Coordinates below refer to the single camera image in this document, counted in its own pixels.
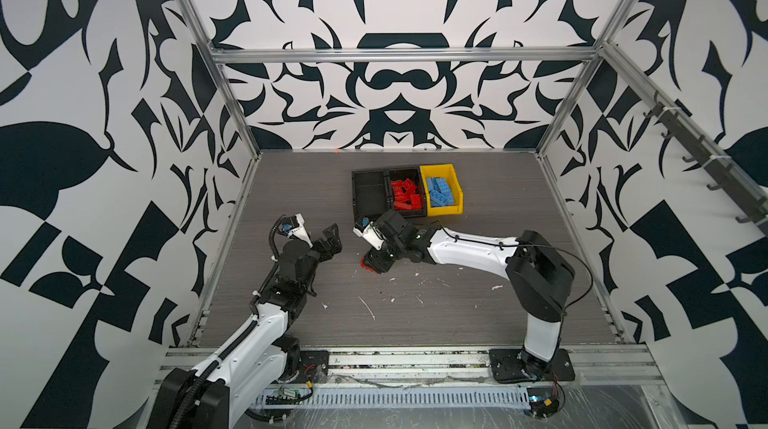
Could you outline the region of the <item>red lego cluster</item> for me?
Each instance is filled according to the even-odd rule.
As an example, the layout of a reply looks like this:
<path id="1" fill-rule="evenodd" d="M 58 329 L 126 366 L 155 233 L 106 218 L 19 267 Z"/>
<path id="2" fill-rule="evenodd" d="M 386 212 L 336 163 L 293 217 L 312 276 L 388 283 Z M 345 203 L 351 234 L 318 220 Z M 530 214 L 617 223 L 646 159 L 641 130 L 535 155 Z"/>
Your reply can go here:
<path id="1" fill-rule="evenodd" d="M 423 204 L 419 186 L 410 178 L 393 180 L 393 207 L 398 211 L 421 211 Z"/>

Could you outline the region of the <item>red lego small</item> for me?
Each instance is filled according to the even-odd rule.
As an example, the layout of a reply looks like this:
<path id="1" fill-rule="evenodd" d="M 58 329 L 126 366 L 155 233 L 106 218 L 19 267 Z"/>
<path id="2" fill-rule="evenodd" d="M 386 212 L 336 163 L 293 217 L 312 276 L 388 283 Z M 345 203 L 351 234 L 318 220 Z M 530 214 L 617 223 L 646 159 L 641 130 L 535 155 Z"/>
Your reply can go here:
<path id="1" fill-rule="evenodd" d="M 367 269 L 368 271 L 370 271 L 372 273 L 377 273 L 377 270 L 370 264 L 370 261 L 368 259 L 366 259 L 365 257 L 363 257 L 360 260 L 360 266 L 362 268 L 364 268 L 364 269 Z"/>

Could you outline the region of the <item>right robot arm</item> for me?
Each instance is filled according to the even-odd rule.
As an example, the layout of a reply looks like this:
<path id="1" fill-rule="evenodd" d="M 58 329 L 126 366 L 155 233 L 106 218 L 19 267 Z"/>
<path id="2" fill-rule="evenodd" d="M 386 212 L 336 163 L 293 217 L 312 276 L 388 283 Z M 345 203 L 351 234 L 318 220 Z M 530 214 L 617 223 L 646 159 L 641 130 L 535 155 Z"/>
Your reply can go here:
<path id="1" fill-rule="evenodd" d="M 468 267 L 507 280 L 527 313 L 518 370 L 524 380 L 541 380 L 553 372 L 576 275 L 566 260 L 575 256 L 572 252 L 550 245 L 535 231 L 517 237 L 486 237 L 451 230 L 439 221 L 416 224 L 395 210 L 375 220 L 360 217 L 353 232 L 371 246 L 361 266 L 377 274 L 407 259 Z"/>

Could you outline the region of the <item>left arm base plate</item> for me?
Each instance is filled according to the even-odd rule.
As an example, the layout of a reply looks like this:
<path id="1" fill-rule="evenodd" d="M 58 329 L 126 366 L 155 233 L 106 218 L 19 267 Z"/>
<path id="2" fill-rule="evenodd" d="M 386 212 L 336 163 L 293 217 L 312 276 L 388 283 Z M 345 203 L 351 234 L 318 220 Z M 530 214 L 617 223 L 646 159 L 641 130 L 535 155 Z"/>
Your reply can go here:
<path id="1" fill-rule="evenodd" d="M 326 350 L 293 351 L 287 355 L 286 367 L 279 381 L 304 384 L 327 379 L 330 353 Z"/>

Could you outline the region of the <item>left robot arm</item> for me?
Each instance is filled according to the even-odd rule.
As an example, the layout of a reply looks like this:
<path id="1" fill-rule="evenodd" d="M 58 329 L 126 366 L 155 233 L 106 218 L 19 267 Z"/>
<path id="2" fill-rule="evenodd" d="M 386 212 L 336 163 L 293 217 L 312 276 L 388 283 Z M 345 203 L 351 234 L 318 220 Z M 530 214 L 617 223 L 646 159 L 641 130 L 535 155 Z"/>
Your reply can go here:
<path id="1" fill-rule="evenodd" d="M 316 295 L 318 266 L 342 251 L 339 228 L 312 239 L 299 215 L 282 216 L 268 242 L 273 266 L 249 302 L 250 316 L 205 360 L 168 373 L 149 428 L 232 428 L 270 384 L 299 375 L 300 343 L 288 331 Z"/>

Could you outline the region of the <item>blue lego bottom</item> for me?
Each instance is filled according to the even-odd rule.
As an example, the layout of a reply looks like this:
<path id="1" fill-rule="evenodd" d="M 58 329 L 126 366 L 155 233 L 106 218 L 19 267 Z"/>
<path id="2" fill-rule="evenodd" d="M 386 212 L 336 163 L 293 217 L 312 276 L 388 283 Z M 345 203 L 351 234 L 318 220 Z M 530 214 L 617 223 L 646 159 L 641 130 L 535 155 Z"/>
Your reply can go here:
<path id="1" fill-rule="evenodd" d="M 426 179 L 430 206 L 444 208 L 455 205 L 453 192 L 445 178 L 430 177 Z"/>

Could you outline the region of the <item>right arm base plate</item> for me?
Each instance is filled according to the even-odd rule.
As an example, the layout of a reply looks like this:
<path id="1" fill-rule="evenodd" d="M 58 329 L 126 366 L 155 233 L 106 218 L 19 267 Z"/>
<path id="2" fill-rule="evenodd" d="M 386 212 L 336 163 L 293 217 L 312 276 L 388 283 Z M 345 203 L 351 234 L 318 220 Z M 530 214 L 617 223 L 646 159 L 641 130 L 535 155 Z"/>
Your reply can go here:
<path id="1" fill-rule="evenodd" d="M 559 348 L 548 362 L 528 354 L 523 348 L 490 349 L 492 378 L 500 384 L 533 382 L 572 382 L 576 379 L 569 353 Z"/>

